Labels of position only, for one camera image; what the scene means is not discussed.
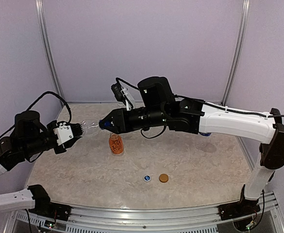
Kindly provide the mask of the orange juice bottle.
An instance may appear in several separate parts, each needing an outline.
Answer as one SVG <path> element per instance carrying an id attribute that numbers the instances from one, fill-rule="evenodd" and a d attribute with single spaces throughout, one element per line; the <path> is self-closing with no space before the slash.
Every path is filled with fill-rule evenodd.
<path id="1" fill-rule="evenodd" d="M 113 155 L 121 156 L 124 153 L 124 146 L 121 136 L 115 133 L 110 133 L 109 147 Z"/>

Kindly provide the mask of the Pepsi bottle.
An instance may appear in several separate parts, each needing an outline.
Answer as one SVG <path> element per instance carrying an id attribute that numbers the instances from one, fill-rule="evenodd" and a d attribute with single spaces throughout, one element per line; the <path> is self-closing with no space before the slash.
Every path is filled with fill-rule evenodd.
<path id="1" fill-rule="evenodd" d="M 96 119 L 86 119 L 80 123 L 82 127 L 82 137 L 93 137 L 101 132 L 99 121 Z"/>

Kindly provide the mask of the gold bottle cap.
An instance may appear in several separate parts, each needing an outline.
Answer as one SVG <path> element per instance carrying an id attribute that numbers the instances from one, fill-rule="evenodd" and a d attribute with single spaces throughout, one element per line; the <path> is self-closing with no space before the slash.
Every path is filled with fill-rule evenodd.
<path id="1" fill-rule="evenodd" d="M 159 176 L 159 181 L 162 182 L 162 183 L 166 183 L 169 181 L 169 177 L 167 174 L 160 174 Z"/>

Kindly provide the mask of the blue label water bottle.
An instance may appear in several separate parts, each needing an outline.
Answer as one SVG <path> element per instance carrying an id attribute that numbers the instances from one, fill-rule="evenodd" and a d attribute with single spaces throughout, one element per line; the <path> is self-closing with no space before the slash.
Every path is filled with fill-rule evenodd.
<path id="1" fill-rule="evenodd" d="M 199 150 L 205 149 L 210 140 L 211 133 L 199 133 L 196 138 L 195 146 Z"/>

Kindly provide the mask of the blue Pepsi bottle cap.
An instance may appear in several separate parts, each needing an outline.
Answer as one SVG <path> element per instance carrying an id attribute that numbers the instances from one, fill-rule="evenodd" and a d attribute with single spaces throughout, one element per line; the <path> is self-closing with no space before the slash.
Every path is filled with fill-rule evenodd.
<path id="1" fill-rule="evenodd" d="M 111 126 L 110 121 L 104 121 L 104 120 L 99 121 L 99 127 L 103 130 L 108 129 L 110 126 Z"/>

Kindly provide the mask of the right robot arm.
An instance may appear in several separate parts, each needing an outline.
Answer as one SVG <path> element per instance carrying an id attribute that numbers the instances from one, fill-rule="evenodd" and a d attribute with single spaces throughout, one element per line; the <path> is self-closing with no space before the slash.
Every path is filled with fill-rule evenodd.
<path id="1" fill-rule="evenodd" d="M 200 99 L 173 94 L 167 78 L 149 77 L 137 85 L 144 106 L 112 110 L 99 122 L 102 129 L 115 134 L 147 131 L 162 126 L 176 132 L 220 133 L 245 137 L 259 142 L 260 157 L 235 212 L 244 216 L 250 211 L 275 170 L 284 166 L 284 124 L 277 109 L 250 112 L 223 107 Z"/>

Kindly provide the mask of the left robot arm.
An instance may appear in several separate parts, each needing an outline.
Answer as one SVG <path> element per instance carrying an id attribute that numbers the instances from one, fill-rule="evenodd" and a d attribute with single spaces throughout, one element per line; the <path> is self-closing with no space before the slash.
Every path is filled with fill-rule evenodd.
<path id="1" fill-rule="evenodd" d="M 49 150 L 64 153 L 82 137 L 79 123 L 53 121 L 44 126 L 37 111 L 28 110 L 15 116 L 12 133 L 0 139 L 0 176 L 19 163 Z M 20 191 L 0 194 L 0 214 L 21 209 L 40 211 L 44 216 L 54 212 L 54 204 L 41 185 L 30 185 Z"/>

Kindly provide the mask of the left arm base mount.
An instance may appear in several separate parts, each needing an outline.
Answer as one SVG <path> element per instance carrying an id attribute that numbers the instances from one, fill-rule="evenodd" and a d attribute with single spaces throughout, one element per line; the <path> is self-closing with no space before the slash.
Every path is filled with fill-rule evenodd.
<path id="1" fill-rule="evenodd" d="M 30 213 L 54 220 L 68 221 L 71 206 L 51 202 L 46 190 L 39 184 L 30 185 L 27 189 L 31 192 L 34 200 L 34 208 L 29 209 Z"/>

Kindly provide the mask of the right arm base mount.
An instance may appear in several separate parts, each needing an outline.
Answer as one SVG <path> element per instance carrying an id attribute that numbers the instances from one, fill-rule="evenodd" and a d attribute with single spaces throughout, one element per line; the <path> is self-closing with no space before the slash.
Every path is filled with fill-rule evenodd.
<path id="1" fill-rule="evenodd" d="M 244 191 L 245 185 L 243 185 L 241 189 L 240 199 L 238 201 L 218 206 L 221 220 L 238 218 L 261 211 L 258 200 L 247 200 Z"/>

